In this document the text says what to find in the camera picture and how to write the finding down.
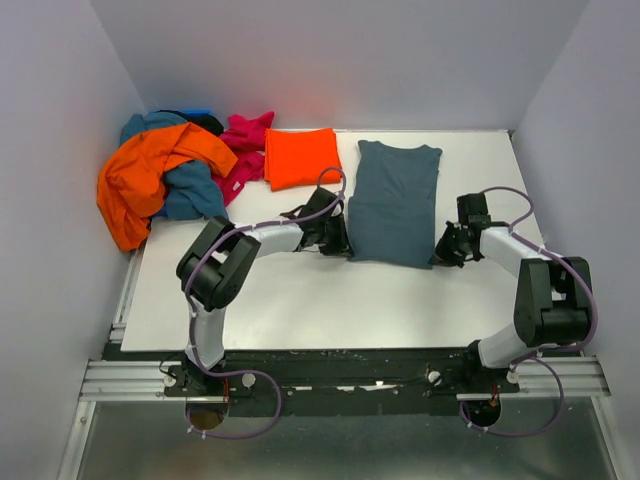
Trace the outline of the grey-blue t-shirt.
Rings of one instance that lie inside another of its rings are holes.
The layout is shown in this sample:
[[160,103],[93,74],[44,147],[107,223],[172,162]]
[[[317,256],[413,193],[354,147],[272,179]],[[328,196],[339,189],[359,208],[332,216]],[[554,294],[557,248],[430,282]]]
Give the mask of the grey-blue t-shirt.
[[430,269],[440,148],[358,142],[360,161],[347,205],[355,262]]

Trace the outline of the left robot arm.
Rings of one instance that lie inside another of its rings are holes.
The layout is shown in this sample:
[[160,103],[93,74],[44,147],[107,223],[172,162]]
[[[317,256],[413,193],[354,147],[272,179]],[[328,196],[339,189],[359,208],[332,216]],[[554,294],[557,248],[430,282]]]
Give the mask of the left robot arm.
[[344,215],[344,194],[318,187],[309,200],[279,217],[239,226],[224,217],[208,221],[176,267],[189,308],[185,355],[203,375],[224,378],[247,370],[216,372],[224,359],[226,309],[260,258],[316,247],[328,257],[354,255]]

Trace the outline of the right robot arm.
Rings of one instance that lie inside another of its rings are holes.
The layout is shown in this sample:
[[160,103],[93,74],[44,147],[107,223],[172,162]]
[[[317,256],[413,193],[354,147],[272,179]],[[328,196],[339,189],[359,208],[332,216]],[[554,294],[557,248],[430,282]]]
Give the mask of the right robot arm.
[[573,352],[591,341],[598,312],[588,262],[563,257],[516,231],[533,209],[511,223],[495,221],[486,194],[492,187],[457,198],[458,219],[448,221],[430,264],[464,267],[491,260],[517,281],[512,321],[491,336],[472,342],[461,374],[469,383],[490,370],[513,369],[540,352]]

